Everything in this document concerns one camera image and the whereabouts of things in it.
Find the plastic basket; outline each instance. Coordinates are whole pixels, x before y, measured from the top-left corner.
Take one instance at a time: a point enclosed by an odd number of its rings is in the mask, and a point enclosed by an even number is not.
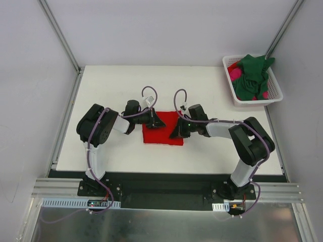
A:
[[[260,56],[259,54],[253,54],[253,57]],[[238,62],[241,60],[245,55],[231,55],[231,56],[225,56],[223,57],[223,65],[227,74],[228,83],[231,90],[231,96],[233,98],[233,103],[235,106],[238,107],[250,107],[250,106],[266,106],[268,104],[271,104],[273,102],[279,102],[283,99],[282,91],[278,85],[278,82],[273,74],[273,71],[271,68],[267,70],[267,73],[269,75],[268,78],[268,99],[267,100],[256,100],[256,101],[241,101],[237,98],[236,93],[233,89],[232,82],[229,76],[228,67],[232,65],[235,62]]]

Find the pile of clothes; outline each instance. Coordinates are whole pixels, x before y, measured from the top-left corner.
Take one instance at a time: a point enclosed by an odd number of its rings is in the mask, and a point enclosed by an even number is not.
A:
[[[236,96],[241,101],[268,99],[267,70],[275,58],[246,55],[228,67]]]

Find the green cloth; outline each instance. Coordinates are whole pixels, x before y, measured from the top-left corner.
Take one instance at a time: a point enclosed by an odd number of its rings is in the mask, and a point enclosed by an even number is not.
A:
[[[253,97],[264,100],[263,93],[268,91],[267,70],[275,58],[265,59],[265,56],[252,57],[246,55],[238,63],[242,70],[240,78],[232,82],[234,91],[241,101],[250,101]]]

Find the white table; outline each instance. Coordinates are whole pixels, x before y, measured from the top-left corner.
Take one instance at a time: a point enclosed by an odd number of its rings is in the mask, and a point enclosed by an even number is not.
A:
[[[201,104],[209,118],[242,120],[254,116],[271,135],[263,107],[235,108],[225,71],[221,67],[87,66],[59,156],[57,170],[85,171],[85,150],[76,126],[89,108],[97,103],[122,112],[130,99],[141,102],[141,89],[153,86],[158,92],[155,109],[174,110],[173,96],[188,92],[188,105]],[[146,95],[153,95],[149,89]],[[184,95],[178,95],[178,106]],[[106,171],[154,173],[232,173],[239,156],[231,139],[206,138],[197,133],[184,140],[184,146],[144,144],[142,128],[136,125],[130,135],[115,130],[103,144]],[[257,174],[281,175],[276,151]]]

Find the red fabric in basket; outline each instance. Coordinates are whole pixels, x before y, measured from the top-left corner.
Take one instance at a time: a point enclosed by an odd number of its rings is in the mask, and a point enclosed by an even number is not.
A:
[[[170,135],[177,123],[177,113],[175,111],[156,113],[158,117],[166,124],[166,127],[148,129],[146,125],[142,125],[143,142],[145,144],[184,145],[183,138],[170,139]]]

